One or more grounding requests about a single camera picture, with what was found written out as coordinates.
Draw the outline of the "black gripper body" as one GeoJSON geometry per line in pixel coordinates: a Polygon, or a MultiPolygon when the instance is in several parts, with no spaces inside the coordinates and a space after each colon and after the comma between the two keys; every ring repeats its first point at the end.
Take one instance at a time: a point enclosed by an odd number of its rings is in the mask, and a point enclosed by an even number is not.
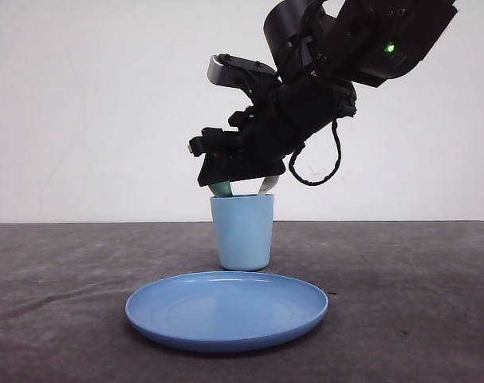
{"type": "Polygon", "coordinates": [[[276,161],[304,147],[304,142],[335,119],[354,116],[352,82],[333,77],[301,77],[272,89],[259,106],[234,112],[232,130],[204,128],[189,141],[194,156],[210,154],[276,161]]]}

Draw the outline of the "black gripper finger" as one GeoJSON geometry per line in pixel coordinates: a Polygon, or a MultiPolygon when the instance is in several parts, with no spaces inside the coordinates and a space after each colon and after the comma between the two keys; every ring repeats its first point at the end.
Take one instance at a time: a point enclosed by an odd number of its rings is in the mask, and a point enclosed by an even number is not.
{"type": "Polygon", "coordinates": [[[214,158],[206,154],[199,172],[198,183],[203,187],[222,182],[279,176],[283,173],[283,160],[267,162],[255,157],[228,156],[226,153],[219,158],[214,158]]]}

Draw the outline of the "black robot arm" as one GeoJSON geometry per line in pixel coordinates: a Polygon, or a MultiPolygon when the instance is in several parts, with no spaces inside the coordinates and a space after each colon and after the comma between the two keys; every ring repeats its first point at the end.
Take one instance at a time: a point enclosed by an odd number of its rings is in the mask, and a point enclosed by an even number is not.
{"type": "Polygon", "coordinates": [[[209,81],[242,90],[251,104],[228,130],[190,140],[204,159],[199,185],[292,171],[311,135],[355,115],[355,84],[378,87],[412,71],[456,14],[451,1],[347,1],[337,16],[320,1],[279,2],[263,26],[274,66],[211,58],[209,81]]]}

